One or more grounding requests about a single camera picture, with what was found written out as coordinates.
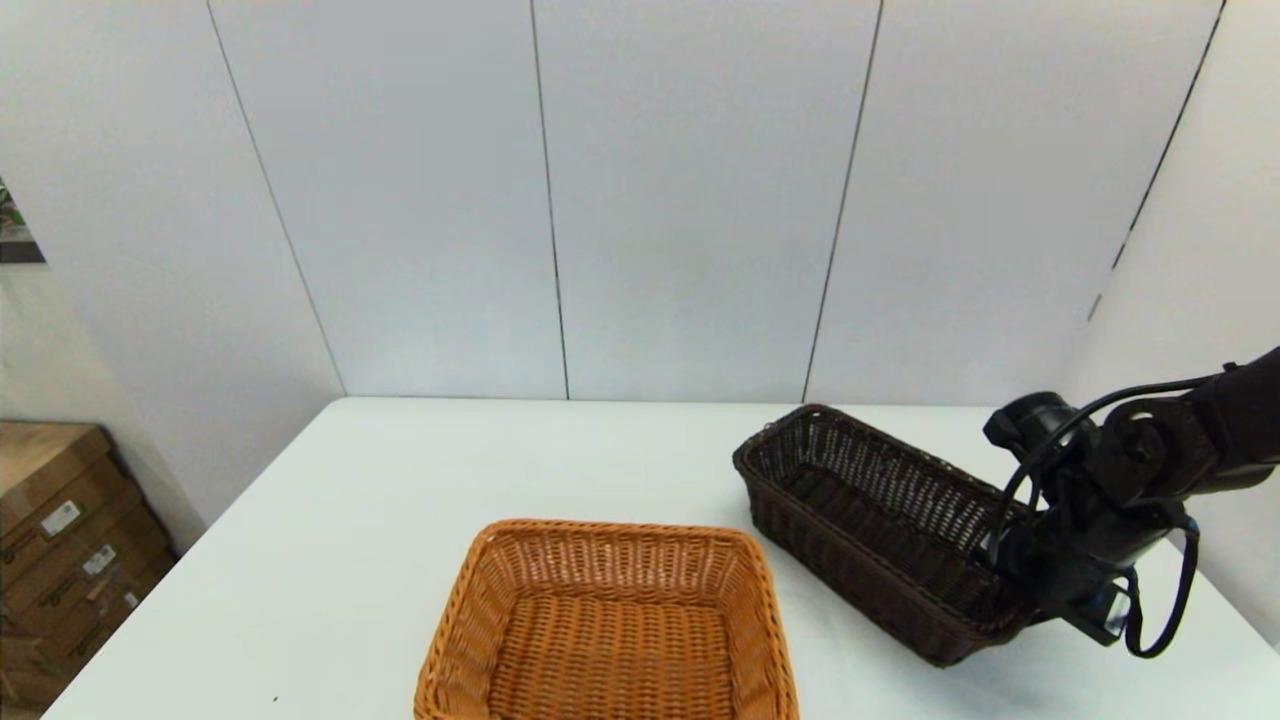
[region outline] white table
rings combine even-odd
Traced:
[[[756,534],[732,451],[788,407],[348,398],[271,464],[46,720],[408,720],[475,533],[500,518],[709,524]],[[1002,483],[988,413],[852,407]],[[1213,528],[1204,528],[1206,534]],[[1158,660],[1057,621],[948,670],[918,660],[763,541],[800,710],[826,717],[1280,717],[1280,655],[1199,578]],[[1151,618],[1180,555],[1140,562]]]

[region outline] cardboard box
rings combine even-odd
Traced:
[[[147,543],[164,536],[137,489],[95,512],[44,560],[4,587],[0,614],[10,632],[49,634],[120,557],[147,557]]]
[[[86,519],[133,486],[101,456],[38,509],[15,525],[5,525],[0,538],[0,573],[14,580]]]
[[[70,679],[42,673],[0,670],[0,697],[17,707],[45,710],[69,684]]]
[[[122,559],[124,562],[77,603],[49,635],[0,634],[0,666],[74,676],[173,568],[164,538],[159,539],[160,550],[151,557],[134,553]]]
[[[18,527],[109,450],[97,425],[0,423],[0,527]]]

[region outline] wicker basket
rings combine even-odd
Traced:
[[[773,580],[737,530],[509,520],[476,537],[425,719],[795,719]]]
[[[954,665],[1030,620],[1021,593],[970,555],[1000,493],[947,462],[808,405],[733,465],[755,527],[929,662]]]

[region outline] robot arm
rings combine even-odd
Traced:
[[[1188,388],[1125,402],[1101,428],[1088,419],[1124,397]],[[983,560],[1021,585],[1044,618],[1062,618],[1103,644],[1120,637],[1115,607],[1129,596],[1129,650],[1151,657],[1172,638],[1194,577],[1198,529],[1183,501],[1258,484],[1280,464],[1280,347],[1217,375],[1120,391],[1079,411],[1056,393],[1030,395],[992,415],[984,432],[1021,461],[1006,502],[1029,477],[1033,511],[997,512]],[[1042,493],[1048,507],[1036,511]],[[1142,651],[1133,564],[1178,528],[1188,533],[1178,610],[1156,646]]]

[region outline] basket rim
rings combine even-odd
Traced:
[[[849,552],[858,553],[860,557],[870,561],[878,570],[881,570],[882,573],[884,573],[886,575],[888,575],[895,584],[900,585],[900,588],[904,592],[906,592],[908,594],[910,594],[911,597],[914,597],[914,598],[916,598],[919,601],[923,601],[919,605],[920,605],[922,610],[925,614],[928,614],[931,618],[933,618],[933,619],[936,619],[936,620],[938,620],[941,623],[945,623],[945,624],[952,626],[952,629],[955,632],[963,633],[966,637],[966,639],[973,641],[973,642],[988,643],[988,642],[993,642],[993,641],[995,642],[1000,642],[1001,639],[1006,639],[1006,637],[1011,638],[1011,637],[1016,635],[1020,632],[1021,626],[1025,625],[1025,623],[1023,623],[1020,620],[1020,618],[1023,615],[1029,616],[1030,615],[1029,610],[1027,612],[1014,612],[1014,614],[1011,614],[1009,621],[1005,623],[1005,624],[1002,624],[1002,625],[1000,625],[1000,630],[998,632],[995,632],[995,633],[983,632],[982,629],[979,629],[980,628],[979,623],[975,623],[970,618],[966,618],[961,612],[956,611],[955,609],[952,609],[950,606],[950,603],[947,603],[942,598],[937,597],[934,593],[929,592],[927,588],[922,587],[918,582],[915,582],[909,575],[904,574],[900,569],[895,568],[892,564],[887,562],[878,552],[876,552],[874,550],[867,547],[863,542],[860,542],[856,538],[851,537],[849,533],[841,530],[838,527],[836,527],[835,524],[832,524],[831,521],[828,521],[826,518],[818,515],[810,507],[808,507],[803,502],[797,501],[796,498],[794,498],[788,493],[783,492],[781,488],[776,487],[776,484],[773,482],[771,482],[768,478],[765,478],[759,470],[756,470],[751,464],[749,464],[746,461],[746,456],[751,451],[754,451],[760,445],[768,442],[774,436],[777,436],[783,429],[786,429],[786,427],[787,427],[788,423],[795,421],[799,418],[801,418],[804,415],[813,414],[813,413],[818,413],[818,414],[822,414],[822,415],[831,416],[835,420],[846,423],[846,424],[849,424],[849,425],[851,425],[851,427],[854,427],[854,428],[856,428],[859,430],[870,432],[872,434],[879,437],[881,439],[884,439],[884,441],[890,442],[895,447],[897,447],[897,448],[900,448],[900,450],[902,450],[902,451],[905,451],[905,452],[908,452],[908,454],[910,454],[910,455],[913,455],[913,456],[915,456],[915,457],[918,457],[920,460],[924,460],[925,462],[929,462],[931,465],[933,465],[938,470],[943,470],[946,473],[957,474],[963,479],[968,480],[969,483],[973,483],[975,486],[980,486],[980,487],[978,487],[975,489],[979,489],[982,492],[987,492],[989,489],[989,495],[993,498],[996,498],[996,497],[1000,496],[998,489],[996,489],[993,486],[989,486],[989,484],[979,480],[978,478],[974,478],[969,473],[961,470],[960,468],[956,468],[955,465],[947,462],[946,460],[942,460],[941,457],[937,457],[936,455],[932,455],[932,454],[929,454],[929,452],[927,452],[924,450],[920,450],[920,448],[918,448],[915,446],[911,446],[911,445],[909,445],[909,443],[906,443],[906,442],[904,442],[904,441],[901,441],[901,439],[899,439],[899,438],[896,438],[896,437],[886,433],[884,430],[882,430],[879,428],[876,428],[874,425],[869,425],[869,424],[867,424],[867,423],[864,423],[864,421],[861,421],[861,420],[859,420],[859,419],[849,415],[847,413],[842,413],[842,411],[840,411],[840,410],[837,410],[835,407],[831,407],[828,405],[820,405],[820,404],[813,404],[813,402],[803,405],[803,406],[792,410],[787,415],[782,416],[781,419],[774,420],[773,423],[769,423],[759,433],[756,433],[756,434],[751,436],[750,438],[748,438],[746,442],[744,442],[733,452],[733,466],[737,468],[739,474],[741,474],[742,479],[746,480],[746,483],[749,486],[749,489],[763,491],[763,492],[768,493],[769,497],[771,497],[771,500],[776,500],[776,501],[781,502],[782,505],[785,505],[788,509],[788,511],[796,512],[796,514],[801,515],[806,521],[813,523],[814,525],[817,525],[818,529],[820,532],[823,532],[824,534],[827,534],[832,542],[836,542],[841,547],[846,548]],[[1020,502],[1015,502],[1012,507],[1016,510],[1019,507],[1023,507],[1023,505]]]
[[[774,698],[778,717],[783,720],[797,720],[799,707],[795,693],[795,678],[791,673],[791,659],[787,652],[786,635],[782,630],[782,615],[778,611],[777,593],[773,587],[773,573],[764,557],[764,548],[750,534],[737,528],[717,528],[709,525],[664,525],[653,523],[604,523],[582,520],[540,520],[540,519],[508,519],[498,520],[485,525],[467,551],[462,562],[462,569],[453,583],[449,598],[444,606],[440,623],[431,638],[426,661],[422,664],[417,678],[417,689],[413,693],[413,715],[419,720],[453,720],[454,716],[444,712],[436,702],[434,692],[434,676],[444,661],[444,647],[452,637],[453,624],[462,598],[466,597],[471,580],[475,577],[480,559],[488,552],[493,539],[513,533],[529,532],[571,532],[602,537],[611,536],[666,536],[684,539],[712,539],[730,542],[745,556],[754,574],[755,584],[760,589],[759,609],[764,620],[762,632],[765,634],[769,647],[769,661],[774,674]]]

